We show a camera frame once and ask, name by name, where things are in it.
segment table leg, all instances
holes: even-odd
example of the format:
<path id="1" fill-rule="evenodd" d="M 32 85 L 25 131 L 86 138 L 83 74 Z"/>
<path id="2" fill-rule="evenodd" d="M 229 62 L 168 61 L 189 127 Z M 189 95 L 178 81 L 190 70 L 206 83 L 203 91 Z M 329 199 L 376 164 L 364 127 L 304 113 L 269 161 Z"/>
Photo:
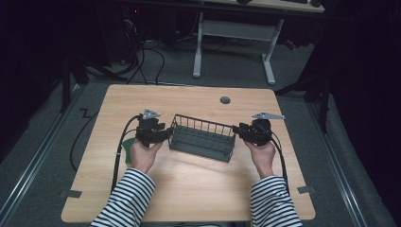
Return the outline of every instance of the table leg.
<path id="1" fill-rule="evenodd" d="M 269 85 L 275 84 L 274 74 L 271 70 L 271 65 L 270 65 L 270 58 L 273 53 L 274 47 L 277 43 L 278 36 L 280 35 L 280 31 L 281 31 L 281 27 L 283 26 L 283 23 L 284 23 L 283 19 L 281 19 L 277 23 L 277 27 L 275 28 L 272 38 L 271 38 L 271 41 L 270 41 L 269 51 L 267 54 L 262 55 L 263 65 L 265 66 L 266 77 L 268 78 Z"/>
<path id="2" fill-rule="evenodd" d="M 195 53 L 194 62 L 194 78 L 199 78 L 201 76 L 201 38 L 203 33 L 203 12 L 200 12 L 200 21 L 198 25 L 198 45 L 197 52 Z"/>

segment black and white striped shirt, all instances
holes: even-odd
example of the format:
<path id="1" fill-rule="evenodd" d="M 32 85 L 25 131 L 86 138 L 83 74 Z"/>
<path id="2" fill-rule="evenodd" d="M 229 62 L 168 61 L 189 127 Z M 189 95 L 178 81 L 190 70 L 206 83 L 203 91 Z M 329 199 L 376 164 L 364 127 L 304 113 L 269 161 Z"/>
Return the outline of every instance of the black and white striped shirt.
<path id="1" fill-rule="evenodd" d="M 155 187 L 148 175 L 128 168 L 91 226 L 139 226 Z"/>
<path id="2" fill-rule="evenodd" d="M 269 176 L 251 190 L 253 226 L 302 226 L 282 177 Z"/>
<path id="3" fill-rule="evenodd" d="M 154 189 L 154 181 L 148 175 L 127 169 L 91 226 L 138 227 Z M 251 211 L 254 227 L 302 226 L 281 177 L 264 178 L 252 187 Z"/>

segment person's right hand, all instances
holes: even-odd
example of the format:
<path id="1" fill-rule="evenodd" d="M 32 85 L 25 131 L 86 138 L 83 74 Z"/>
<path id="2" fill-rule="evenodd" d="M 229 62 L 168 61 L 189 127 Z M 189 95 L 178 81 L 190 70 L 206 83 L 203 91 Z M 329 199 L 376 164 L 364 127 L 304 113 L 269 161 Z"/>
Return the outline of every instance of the person's right hand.
<path id="1" fill-rule="evenodd" d="M 251 151 L 252 161 L 256 166 L 260 179 L 272 176 L 272 163 L 275 154 L 275 146 L 270 142 L 260 147 L 245 140 L 244 143 Z"/>
<path id="2" fill-rule="evenodd" d="M 141 141 L 135 139 L 131 146 L 132 167 L 147 174 L 153 166 L 157 151 L 162 147 L 163 142 L 153 145 L 151 148 L 145 147 Z"/>

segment handheld controller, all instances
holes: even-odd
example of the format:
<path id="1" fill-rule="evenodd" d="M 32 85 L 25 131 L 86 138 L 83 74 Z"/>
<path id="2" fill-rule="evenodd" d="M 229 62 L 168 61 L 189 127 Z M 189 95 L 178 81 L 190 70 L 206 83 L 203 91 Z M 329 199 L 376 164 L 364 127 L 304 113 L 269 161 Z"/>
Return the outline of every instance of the handheld controller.
<path id="1" fill-rule="evenodd" d="M 239 138 L 259 147 L 266 145 L 271 140 L 272 131 L 269 119 L 284 119 L 283 116 L 264 112 L 254 114 L 253 117 L 256 119 L 252 121 L 251 125 L 239 123 L 239 127 L 233 126 L 233 132 L 238 134 Z"/>
<path id="2" fill-rule="evenodd" d="M 165 141 L 173 132 L 171 128 L 164 130 L 166 123 L 159 124 L 159 119 L 156 118 L 158 116 L 158 113 L 148 109 L 145 109 L 144 114 L 139 114 L 135 138 L 142 141 L 145 147 Z"/>

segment dark green basket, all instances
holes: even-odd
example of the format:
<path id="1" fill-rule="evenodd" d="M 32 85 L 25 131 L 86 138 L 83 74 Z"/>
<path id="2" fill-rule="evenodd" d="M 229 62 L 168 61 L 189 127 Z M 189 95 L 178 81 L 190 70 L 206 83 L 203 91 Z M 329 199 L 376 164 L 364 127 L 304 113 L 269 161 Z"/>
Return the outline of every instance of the dark green basket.
<path id="1" fill-rule="evenodd" d="M 170 149 L 230 162 L 235 144 L 233 126 L 176 114 L 171 128 Z"/>

